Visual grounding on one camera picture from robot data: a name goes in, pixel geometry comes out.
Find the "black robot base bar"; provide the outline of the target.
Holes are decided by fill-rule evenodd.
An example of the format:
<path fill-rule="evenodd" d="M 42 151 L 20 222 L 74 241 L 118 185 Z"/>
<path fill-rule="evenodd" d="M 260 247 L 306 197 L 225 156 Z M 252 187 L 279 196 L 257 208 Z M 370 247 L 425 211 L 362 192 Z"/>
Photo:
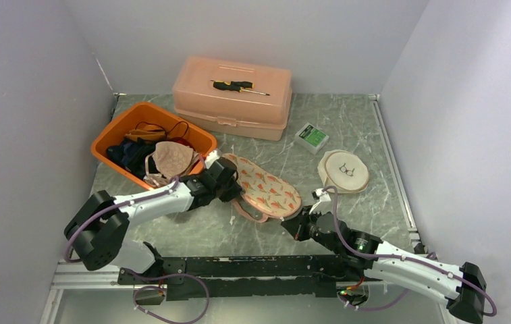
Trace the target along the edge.
<path fill-rule="evenodd" d="M 353 259 L 334 254 L 296 256 L 165 257 L 135 276 L 122 268 L 122 286 L 162 284 L 168 301 L 191 298 L 313 295 L 334 298 L 362 279 Z"/>

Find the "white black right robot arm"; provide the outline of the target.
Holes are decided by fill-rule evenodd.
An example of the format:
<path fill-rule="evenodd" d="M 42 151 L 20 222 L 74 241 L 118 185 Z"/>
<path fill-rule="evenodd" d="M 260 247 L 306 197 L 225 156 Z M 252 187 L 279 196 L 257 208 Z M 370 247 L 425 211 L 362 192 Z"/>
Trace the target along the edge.
<path fill-rule="evenodd" d="M 473 263 L 449 265 L 413 254 L 350 229 L 330 212 L 301 211 L 281 226 L 296 241 L 314 240 L 339 255 L 342 274 L 349 280 L 362 275 L 402 286 L 444 304 L 453 317 L 467 323 L 482 323 L 488 315 L 487 283 Z"/>

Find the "beige lace bra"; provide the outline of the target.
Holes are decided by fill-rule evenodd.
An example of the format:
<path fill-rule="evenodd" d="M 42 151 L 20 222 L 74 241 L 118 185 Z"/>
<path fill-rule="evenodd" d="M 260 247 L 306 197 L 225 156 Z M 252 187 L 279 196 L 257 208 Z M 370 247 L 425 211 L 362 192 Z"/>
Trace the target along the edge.
<path fill-rule="evenodd" d="M 143 181 L 153 188 L 168 185 L 175 178 L 190 174 L 200 161 L 200 154 L 178 142 L 158 142 L 154 151 L 146 156 Z"/>

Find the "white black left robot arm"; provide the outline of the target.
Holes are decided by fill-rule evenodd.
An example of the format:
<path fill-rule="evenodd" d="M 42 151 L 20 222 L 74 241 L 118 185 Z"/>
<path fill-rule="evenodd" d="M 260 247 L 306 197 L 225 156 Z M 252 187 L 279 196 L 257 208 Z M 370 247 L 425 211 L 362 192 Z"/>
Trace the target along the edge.
<path fill-rule="evenodd" d="M 133 227 L 165 215 L 192 211 L 213 200 L 229 202 L 242 193 L 234 163 L 224 157 L 207 161 L 200 173 L 174 178 L 168 185 L 127 196 L 93 194 L 65 227 L 65 260 L 89 271 L 114 265 L 136 273 L 145 283 L 158 281 L 163 258 L 147 242 L 127 239 Z"/>

